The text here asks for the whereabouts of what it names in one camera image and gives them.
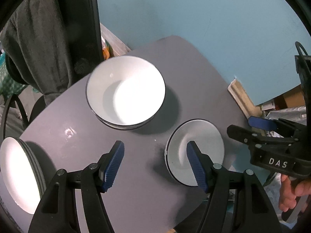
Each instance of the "light blue surface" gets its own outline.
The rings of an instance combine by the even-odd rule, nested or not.
[[[185,38],[228,84],[237,77],[256,105],[300,83],[295,41],[311,52],[311,37],[285,0],[98,0],[98,7],[101,23],[131,49]]]

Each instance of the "black strap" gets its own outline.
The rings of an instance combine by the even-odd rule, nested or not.
[[[21,112],[21,117],[23,119],[24,128],[27,128],[29,125],[27,114],[25,112],[23,104],[21,103],[21,100],[18,98],[17,95],[15,94],[11,95],[6,102],[3,113],[2,113],[2,120],[1,120],[1,126],[0,126],[0,141],[1,142],[3,142],[3,140],[5,139],[5,127],[7,126],[7,115],[9,113],[10,105],[13,101],[17,103],[18,108]]]

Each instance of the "gray blanket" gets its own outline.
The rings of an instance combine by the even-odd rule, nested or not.
[[[21,77],[46,105],[72,85],[72,66],[58,0],[24,0],[0,35]]]

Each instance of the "tabletop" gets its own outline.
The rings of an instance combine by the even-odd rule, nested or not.
[[[170,36],[131,51],[154,64],[166,84],[164,103],[155,117],[133,131],[111,129],[89,108],[85,87],[88,76],[52,102],[25,130],[21,139],[34,150],[45,178],[55,169],[81,170],[97,162],[116,140],[125,144],[125,156],[115,182],[103,201],[116,233],[165,233],[185,219],[206,197],[198,187],[186,187],[170,176],[164,148],[173,131],[189,119],[212,122],[225,145],[223,165],[229,168],[239,144],[226,129],[246,126],[246,118],[228,93],[228,84],[190,43]],[[32,215],[20,209],[8,194],[0,174],[0,193],[8,211],[24,232]],[[80,191],[77,211],[81,232],[88,232]]]

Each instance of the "bowl rim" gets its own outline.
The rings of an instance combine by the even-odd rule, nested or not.
[[[164,97],[163,97],[163,101],[161,103],[161,106],[157,109],[157,111],[152,115],[150,116],[148,119],[146,120],[143,120],[142,122],[139,122],[139,123],[134,123],[134,124],[127,124],[127,125],[123,125],[123,124],[116,124],[116,123],[111,123],[107,120],[105,120],[104,118],[100,117],[98,114],[96,114],[96,112],[93,110],[93,108],[91,107],[90,103],[89,103],[89,100],[88,100],[88,96],[87,96],[87,87],[88,87],[88,84],[89,84],[89,81],[90,81],[90,78],[92,76],[92,74],[96,71],[96,69],[101,65],[103,64],[104,62],[108,61],[108,60],[112,60],[112,59],[117,59],[117,58],[120,58],[120,57],[133,57],[133,58],[137,58],[137,59],[141,59],[141,60],[144,60],[146,62],[148,62],[150,65],[154,66],[155,69],[157,69],[157,71],[160,73],[161,75],[161,78],[163,80],[163,83],[164,83]],[[104,60],[103,62],[99,63],[95,69],[88,75],[88,79],[87,79],[87,82],[86,82],[86,86],[85,86],[85,96],[86,96],[86,101],[87,101],[87,104],[89,106],[89,108],[92,110],[92,112],[96,115],[97,118],[99,118],[100,120],[104,121],[108,127],[110,128],[113,128],[113,129],[116,129],[116,130],[125,130],[123,128],[128,128],[128,130],[131,130],[131,128],[133,128],[133,126],[139,126],[142,124],[145,125],[146,123],[150,122],[152,120],[152,118],[156,115],[156,113],[159,111],[159,109],[161,109],[161,107],[163,106],[163,103],[164,103],[164,100],[165,100],[165,97],[166,97],[166,83],[164,81],[164,78],[163,78],[163,75],[162,73],[159,71],[159,69],[154,65],[152,64],[151,62],[149,62],[148,60],[145,60],[141,57],[137,57],[137,56],[132,56],[132,55],[122,55],[122,56],[117,56],[117,57],[112,57],[112,58],[109,58],[108,60]]]
[[[182,185],[184,185],[184,186],[187,186],[187,187],[197,187],[198,185],[196,185],[196,186],[187,185],[187,184],[185,184],[185,183],[182,183],[180,180],[178,180],[178,179],[174,176],[174,174],[172,173],[172,171],[171,171],[171,169],[170,169],[170,167],[169,167],[169,162],[168,162],[168,148],[169,148],[169,144],[170,144],[170,142],[171,142],[171,140],[172,140],[174,134],[177,132],[177,130],[178,130],[181,126],[183,126],[184,124],[186,124],[186,123],[188,123],[188,122],[191,122],[191,121],[195,121],[195,120],[201,120],[201,121],[209,122],[209,123],[211,123],[211,124],[218,130],[218,132],[219,132],[219,134],[220,134],[220,137],[221,137],[221,139],[222,139],[222,143],[223,143],[223,145],[224,145],[224,156],[223,156],[222,161],[224,161],[224,159],[225,159],[225,144],[224,144],[224,139],[223,139],[223,137],[222,137],[222,135],[221,135],[219,129],[217,128],[217,126],[216,126],[215,124],[213,124],[212,122],[210,122],[210,121],[208,121],[208,120],[206,120],[206,119],[203,119],[203,118],[193,118],[193,119],[189,119],[189,120],[183,122],[182,124],[180,124],[180,125],[174,130],[174,132],[171,134],[171,136],[169,137],[169,140],[167,141],[167,144],[166,144],[166,147],[165,147],[164,155],[165,155],[165,164],[166,164],[166,168],[167,168],[167,170],[169,171],[170,175],[171,175],[178,183],[180,183],[180,184],[182,184]]]

